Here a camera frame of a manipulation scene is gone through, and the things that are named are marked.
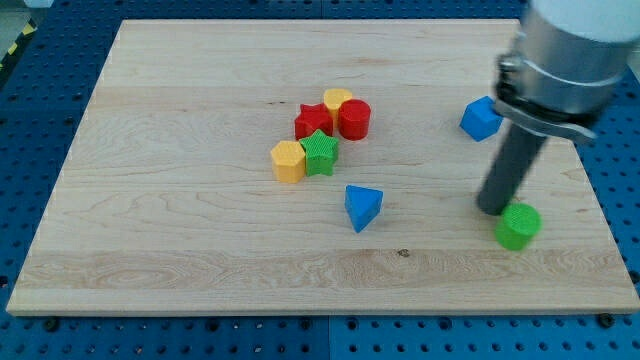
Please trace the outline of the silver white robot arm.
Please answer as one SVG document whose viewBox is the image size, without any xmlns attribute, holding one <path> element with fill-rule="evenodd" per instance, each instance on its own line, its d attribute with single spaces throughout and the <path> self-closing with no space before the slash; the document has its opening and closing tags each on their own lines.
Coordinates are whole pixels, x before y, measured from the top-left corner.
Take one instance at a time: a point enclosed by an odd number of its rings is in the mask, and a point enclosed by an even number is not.
<svg viewBox="0 0 640 360">
<path fill-rule="evenodd" d="M 590 142 L 638 43 L 639 0 L 530 0 L 497 59 L 494 109 L 532 135 Z"/>
</svg>

